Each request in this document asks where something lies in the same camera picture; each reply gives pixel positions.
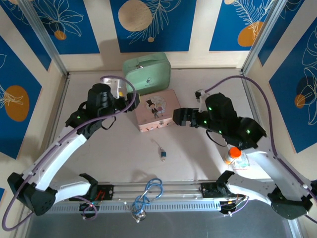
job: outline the beige circle pattern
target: beige circle pattern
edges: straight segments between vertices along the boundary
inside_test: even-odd
[[[152,22],[151,10],[140,0],[125,2],[118,11],[119,22],[127,31],[142,31]]]
[[[233,4],[233,2],[236,0],[224,0],[224,3],[229,5],[229,4]]]

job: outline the white robotic arm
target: white robotic arm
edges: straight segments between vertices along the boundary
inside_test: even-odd
[[[195,94],[200,102],[199,108],[175,110],[174,122],[185,126],[186,121],[190,121],[190,127],[221,134],[228,144],[243,150],[256,161],[273,180],[262,182],[225,171],[216,183],[202,183],[203,197],[241,194],[270,205],[286,219],[306,215],[312,206],[308,189],[317,193],[317,184],[301,175],[280,153],[274,155],[266,132],[253,119],[238,117],[229,98],[221,93],[210,95],[204,90]]]
[[[97,196],[98,182],[87,174],[57,183],[52,182],[52,179],[96,130],[104,128],[103,119],[95,120],[96,118],[113,115],[116,111],[127,108],[128,104],[132,105],[128,111],[132,111],[139,104],[138,97],[132,102],[132,94],[127,94],[127,100],[119,96],[118,79],[101,78],[101,81],[102,83],[93,85],[89,90],[88,100],[72,113],[66,127],[43,155],[22,174],[12,173],[8,178],[13,193],[23,186],[17,199],[36,215],[46,213],[55,203],[65,199],[85,196],[88,200],[94,200]],[[77,133],[70,134],[75,128],[79,128]]]

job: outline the cartoon character illustration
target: cartoon character illustration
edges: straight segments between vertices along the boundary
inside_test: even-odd
[[[157,103],[156,107],[158,109],[158,113],[162,114],[161,116],[163,116],[163,113],[165,113],[165,109],[162,107],[162,103]]]
[[[152,100],[151,99],[147,100],[147,103],[148,103],[149,107],[151,108],[152,114],[154,114],[154,118],[159,118],[158,110],[155,108],[155,104],[152,103]]]

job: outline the blue cable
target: blue cable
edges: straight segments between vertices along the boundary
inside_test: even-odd
[[[150,188],[153,186],[159,187],[160,193],[154,199],[149,200],[147,195],[146,195],[146,192],[148,190],[150,190]],[[145,186],[144,193],[145,194],[143,196],[142,195],[137,196],[135,198],[134,202],[132,203],[131,211],[132,211],[133,215],[139,215],[140,213],[143,212],[145,206],[149,206],[153,200],[158,199],[163,195],[162,180],[160,180],[159,178],[153,178],[150,181],[148,181],[147,185]]]

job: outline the white table surface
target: white table surface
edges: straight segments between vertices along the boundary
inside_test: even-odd
[[[88,90],[104,75],[123,76],[121,71],[79,72],[70,75],[58,121],[56,135],[61,132],[70,114],[87,100]],[[196,108],[199,104],[195,91],[207,89],[221,79],[237,75],[236,69],[182,69],[172,70],[169,89],[174,89],[181,107]],[[232,100],[234,109],[242,117],[252,117],[249,103],[240,79],[221,84],[212,91],[221,92]],[[112,119],[104,121],[108,126]],[[220,143],[220,135],[214,139]],[[159,146],[167,154],[162,162]],[[108,130],[98,130],[65,163],[56,178],[68,179],[87,173],[99,182],[137,182],[158,177],[164,181],[217,179],[228,169],[222,157],[226,148],[211,142],[202,128],[171,125],[141,133],[134,112],[117,116]],[[253,179],[266,179],[267,174],[254,162],[251,168],[239,174]]]

